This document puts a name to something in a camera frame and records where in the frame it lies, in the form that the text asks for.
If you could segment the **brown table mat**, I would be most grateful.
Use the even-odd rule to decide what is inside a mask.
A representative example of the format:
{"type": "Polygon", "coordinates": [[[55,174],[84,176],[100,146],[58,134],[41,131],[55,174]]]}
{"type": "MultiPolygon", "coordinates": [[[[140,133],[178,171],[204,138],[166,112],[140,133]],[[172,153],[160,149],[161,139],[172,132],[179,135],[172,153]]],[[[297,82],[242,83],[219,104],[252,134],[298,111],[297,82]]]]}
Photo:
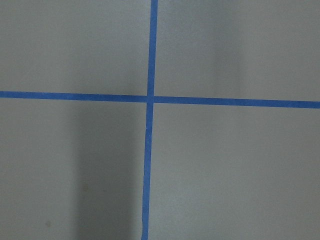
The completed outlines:
{"type": "Polygon", "coordinates": [[[317,240],[317,0],[3,0],[3,240],[317,240]]]}

